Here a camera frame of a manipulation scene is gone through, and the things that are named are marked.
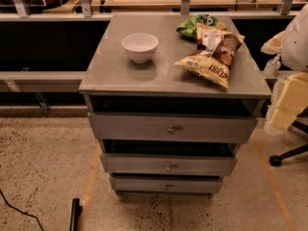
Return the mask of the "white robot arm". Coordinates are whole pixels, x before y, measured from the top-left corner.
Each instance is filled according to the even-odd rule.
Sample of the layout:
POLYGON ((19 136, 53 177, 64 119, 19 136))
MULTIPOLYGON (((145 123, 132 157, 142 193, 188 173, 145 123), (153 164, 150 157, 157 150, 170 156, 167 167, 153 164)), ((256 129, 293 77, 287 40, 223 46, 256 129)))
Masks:
POLYGON ((279 55, 282 64, 295 72, 286 79, 280 77, 273 87, 264 129, 279 135, 308 108, 308 5, 284 31, 264 43, 261 51, 279 55))

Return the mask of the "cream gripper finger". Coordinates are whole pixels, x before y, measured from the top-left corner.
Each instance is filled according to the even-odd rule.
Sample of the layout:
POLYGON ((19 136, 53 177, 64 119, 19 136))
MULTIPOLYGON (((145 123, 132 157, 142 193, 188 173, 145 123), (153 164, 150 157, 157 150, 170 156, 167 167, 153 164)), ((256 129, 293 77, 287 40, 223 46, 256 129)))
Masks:
POLYGON ((273 38, 269 39, 261 47, 261 51, 268 55, 280 54, 282 51, 282 38, 284 31, 276 34, 273 38))
POLYGON ((269 60, 264 68, 264 74, 269 77, 275 77, 281 66, 280 55, 277 54, 273 59, 269 60))

